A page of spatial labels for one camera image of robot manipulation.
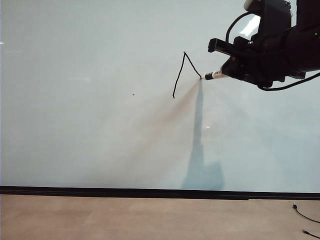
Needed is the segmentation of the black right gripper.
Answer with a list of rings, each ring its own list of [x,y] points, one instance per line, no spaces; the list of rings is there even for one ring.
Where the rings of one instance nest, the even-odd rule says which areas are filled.
[[[271,88],[273,82],[284,82],[286,77],[303,80],[306,71],[294,65],[292,54],[302,49],[297,28],[287,28],[279,34],[251,39],[237,36],[233,46],[237,50],[220,68],[223,75],[245,81],[262,88]]]

